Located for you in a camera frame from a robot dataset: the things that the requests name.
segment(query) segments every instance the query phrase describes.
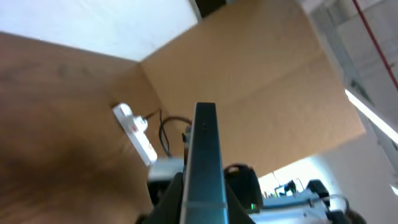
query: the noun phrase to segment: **brown wooden surface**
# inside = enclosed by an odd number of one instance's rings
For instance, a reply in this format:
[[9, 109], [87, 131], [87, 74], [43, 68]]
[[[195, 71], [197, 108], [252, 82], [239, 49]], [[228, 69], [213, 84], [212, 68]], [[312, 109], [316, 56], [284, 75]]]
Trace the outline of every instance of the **brown wooden surface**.
[[295, 1], [236, 1], [142, 66], [170, 113], [217, 104], [225, 166], [265, 175], [364, 133]]
[[[111, 110], [161, 106], [141, 66], [7, 34], [0, 49], [0, 223], [133, 223], [150, 211], [147, 169]], [[149, 126], [160, 149], [157, 116]]]

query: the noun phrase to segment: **red pipe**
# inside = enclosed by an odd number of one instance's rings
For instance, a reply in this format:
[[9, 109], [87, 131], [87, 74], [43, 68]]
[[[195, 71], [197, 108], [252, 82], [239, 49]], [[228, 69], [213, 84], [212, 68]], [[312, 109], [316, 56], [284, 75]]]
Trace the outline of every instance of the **red pipe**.
[[397, 89], [397, 91], [398, 91], [398, 82], [397, 82], [397, 79], [396, 79], [396, 77], [394, 76], [394, 73], [392, 72], [391, 66], [390, 66], [390, 65], [388, 64], [388, 62], [387, 62], [386, 56], [384, 55], [383, 51], [381, 50], [380, 45], [379, 45], [379, 43], [377, 42], [377, 39], [376, 39], [376, 37], [374, 36], [373, 31], [372, 31], [371, 27], [369, 26], [369, 23], [368, 23], [368, 21], [366, 20], [366, 17], [365, 17], [365, 15], [363, 14], [363, 11], [362, 11], [361, 7], [360, 7], [359, 4], [358, 4], [358, 1], [357, 1], [357, 0], [353, 0], [353, 2], [354, 2], [354, 5], [355, 5], [356, 10], [358, 11], [359, 16], [360, 16], [361, 19], [362, 19], [363, 24], [365, 25], [365, 28], [366, 28], [366, 30], [367, 30], [369, 36], [370, 36], [371, 39], [372, 39], [372, 42], [373, 42], [373, 44], [374, 44], [374, 46], [375, 46], [377, 52], [379, 53], [379, 56], [380, 56], [381, 60], [383, 61], [383, 64], [384, 64], [385, 68], [386, 68], [387, 71], [388, 71], [388, 74], [389, 74], [389, 76], [390, 76], [392, 82], [394, 83], [394, 85], [396, 86], [396, 89]]

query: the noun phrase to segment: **wooden floor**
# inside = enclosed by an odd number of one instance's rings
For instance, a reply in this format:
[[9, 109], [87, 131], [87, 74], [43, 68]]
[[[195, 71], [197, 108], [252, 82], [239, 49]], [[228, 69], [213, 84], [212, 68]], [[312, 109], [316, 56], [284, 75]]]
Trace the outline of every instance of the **wooden floor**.
[[[161, 107], [140, 65], [7, 34], [0, 49], [0, 223], [134, 223], [149, 212], [147, 169], [111, 110]], [[160, 149], [159, 122], [149, 125]]]

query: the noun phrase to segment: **white power strip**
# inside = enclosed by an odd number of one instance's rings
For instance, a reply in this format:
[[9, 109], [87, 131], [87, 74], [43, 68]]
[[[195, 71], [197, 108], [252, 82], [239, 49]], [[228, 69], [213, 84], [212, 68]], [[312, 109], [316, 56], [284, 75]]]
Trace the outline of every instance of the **white power strip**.
[[120, 103], [115, 106], [113, 108], [113, 113], [145, 165], [150, 166], [154, 163], [157, 160], [157, 153], [144, 134], [145, 130], [148, 128], [147, 120], [143, 119], [141, 116], [133, 116], [130, 107], [125, 103]]

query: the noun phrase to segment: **metal bar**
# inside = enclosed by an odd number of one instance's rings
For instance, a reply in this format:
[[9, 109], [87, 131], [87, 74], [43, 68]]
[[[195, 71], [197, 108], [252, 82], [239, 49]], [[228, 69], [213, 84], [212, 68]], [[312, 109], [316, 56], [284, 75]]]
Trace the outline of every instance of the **metal bar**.
[[214, 103], [195, 107], [180, 217], [186, 223], [229, 223]]

